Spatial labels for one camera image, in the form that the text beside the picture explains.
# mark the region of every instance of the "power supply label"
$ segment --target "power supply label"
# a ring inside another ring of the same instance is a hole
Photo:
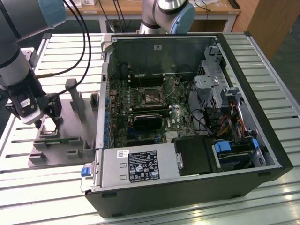
[[[130,153],[128,155],[129,181],[139,182],[159,179],[156,151]]]

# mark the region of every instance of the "floor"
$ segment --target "floor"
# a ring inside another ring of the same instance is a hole
[[[127,32],[135,32],[138,29],[139,21],[126,21]],[[119,21],[114,21],[115,29],[118,32],[120,27]],[[89,31],[91,33],[99,33],[99,24],[97,21],[87,21]],[[64,24],[58,26],[52,33],[79,33],[80,27],[76,21],[67,21]],[[34,47],[38,49],[39,43],[43,37],[43,33],[34,37],[28,38],[20,42],[21,47]],[[280,49],[271,60],[271,63],[275,70],[280,75],[290,92],[294,95],[298,103],[300,103],[300,16],[296,20],[295,24],[291,28],[291,32],[287,34]],[[0,136],[3,133],[9,113],[4,109],[7,99],[2,96],[0,100]]]

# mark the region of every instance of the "motherboard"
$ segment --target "motherboard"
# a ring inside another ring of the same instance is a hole
[[[170,143],[195,135],[187,105],[187,84],[176,75],[112,79],[110,100],[116,147]]]

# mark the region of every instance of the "metal table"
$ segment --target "metal table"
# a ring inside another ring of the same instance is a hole
[[[101,34],[92,34],[92,63],[78,89],[83,96],[99,92]],[[245,197],[207,202],[121,218],[101,218],[81,192],[81,165],[30,169],[28,155],[36,129],[10,117],[0,140],[1,224],[282,224],[300,219],[300,115],[299,106],[252,37],[225,34],[237,61],[285,148],[293,170]],[[68,68],[82,51],[81,34],[52,35],[43,39],[36,73]],[[81,78],[86,55],[77,69],[42,79],[46,92],[64,88],[67,78]]]

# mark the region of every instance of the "blue clip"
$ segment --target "blue clip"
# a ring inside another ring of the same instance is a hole
[[[253,143],[255,149],[259,148],[259,144],[255,138],[252,139],[252,143]]]
[[[90,176],[90,166],[89,167],[84,167],[84,168],[81,169],[81,176],[82,177]]]
[[[231,147],[228,141],[221,141],[221,142],[217,142],[215,144],[215,149],[216,152],[223,152],[223,151],[231,151]]]

